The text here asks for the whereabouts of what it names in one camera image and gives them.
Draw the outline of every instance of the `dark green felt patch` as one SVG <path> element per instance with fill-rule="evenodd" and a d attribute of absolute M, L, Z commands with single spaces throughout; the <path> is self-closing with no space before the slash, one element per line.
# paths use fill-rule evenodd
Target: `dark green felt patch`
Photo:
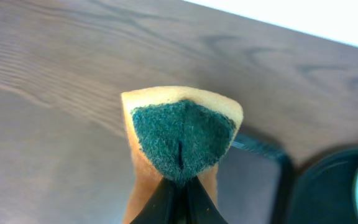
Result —
<path fill-rule="evenodd" d="M 131 111 L 142 150 L 160 173 L 184 183 L 224 155 L 236 125 L 190 100 Z"/>

